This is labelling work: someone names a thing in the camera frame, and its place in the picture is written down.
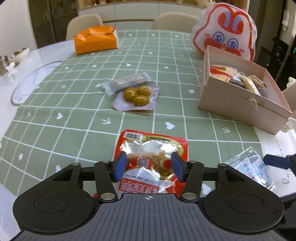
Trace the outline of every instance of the orange packaging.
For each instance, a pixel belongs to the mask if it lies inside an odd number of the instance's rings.
[[[176,193],[180,183],[170,165],[172,152],[188,161],[188,143],[184,138],[125,130],[121,133],[115,158],[121,151],[128,156],[128,165],[120,182],[114,183],[117,193]]]
[[[95,26],[83,30],[74,37],[76,54],[118,48],[116,29],[110,26]]]

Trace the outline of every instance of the orange box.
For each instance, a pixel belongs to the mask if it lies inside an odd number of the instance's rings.
[[[222,64],[247,75],[255,75],[266,85],[268,99],[239,86],[210,76],[210,65]],[[202,70],[198,107],[277,134],[291,116],[291,109],[268,71],[237,55],[208,46]]]
[[[76,54],[118,48],[116,29],[110,26],[95,26],[83,30],[74,37]]]

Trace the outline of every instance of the bowl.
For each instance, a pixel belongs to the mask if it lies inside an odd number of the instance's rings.
[[[10,61],[10,62],[15,62],[15,63],[20,63],[20,62],[22,62],[25,58],[27,58],[29,52],[30,52],[30,47],[26,47],[26,49],[20,51],[19,54],[15,55],[15,56],[13,55],[9,61]]]

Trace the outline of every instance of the label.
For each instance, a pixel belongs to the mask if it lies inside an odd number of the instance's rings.
[[[124,138],[128,138],[128,139],[132,139],[132,140],[136,140],[136,141],[142,141],[143,139],[143,135],[139,134],[139,133],[134,133],[134,132],[126,132],[124,133]]]
[[[137,167],[145,167],[148,168],[149,158],[138,157],[137,159]]]
[[[119,184],[119,190],[128,193],[158,193],[159,187],[136,180],[122,178]]]
[[[123,85],[123,84],[126,84],[126,83],[135,82],[135,81],[140,80],[140,79],[143,79],[143,76],[140,75],[140,74],[135,74],[135,75],[131,75],[131,76],[128,76],[128,77],[123,77],[121,79],[117,79],[115,81],[119,85]]]

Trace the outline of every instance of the qr code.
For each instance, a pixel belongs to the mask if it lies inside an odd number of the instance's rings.
[[[138,157],[137,159],[137,167],[145,167],[148,168],[149,158]]]
[[[143,135],[142,134],[138,134],[138,133],[134,133],[134,132],[126,132],[124,133],[124,138],[128,138],[128,139],[133,139],[133,140],[137,140],[137,141],[142,141]]]

